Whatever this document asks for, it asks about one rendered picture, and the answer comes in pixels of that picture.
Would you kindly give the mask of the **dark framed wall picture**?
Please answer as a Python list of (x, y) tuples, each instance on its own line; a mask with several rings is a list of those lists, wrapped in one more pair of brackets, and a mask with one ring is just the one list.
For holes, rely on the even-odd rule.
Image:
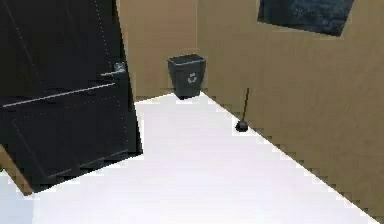
[(260, 0), (257, 21), (340, 37), (354, 0)]

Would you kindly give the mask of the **dark grey trash can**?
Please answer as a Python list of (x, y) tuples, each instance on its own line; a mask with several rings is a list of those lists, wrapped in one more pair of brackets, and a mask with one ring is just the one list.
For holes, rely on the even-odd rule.
[(200, 94), (206, 60), (198, 54), (174, 56), (167, 59), (168, 71), (175, 95), (188, 99)]

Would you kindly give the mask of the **black room door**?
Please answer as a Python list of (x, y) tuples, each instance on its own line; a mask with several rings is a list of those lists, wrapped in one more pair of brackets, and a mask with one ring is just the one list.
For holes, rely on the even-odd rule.
[(22, 194), (142, 152), (117, 0), (0, 0), (0, 165)]

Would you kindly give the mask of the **black toilet plunger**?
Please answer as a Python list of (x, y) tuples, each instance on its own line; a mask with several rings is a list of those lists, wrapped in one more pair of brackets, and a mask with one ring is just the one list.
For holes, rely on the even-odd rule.
[(237, 122), (237, 124), (235, 126), (235, 129), (238, 132), (246, 132), (248, 130), (248, 123), (245, 120), (245, 116), (246, 116), (246, 111), (247, 111), (247, 106), (248, 106), (249, 92), (250, 92), (250, 89), (247, 89), (246, 90), (246, 94), (245, 94), (245, 100), (244, 100), (244, 107), (243, 107), (242, 117)]

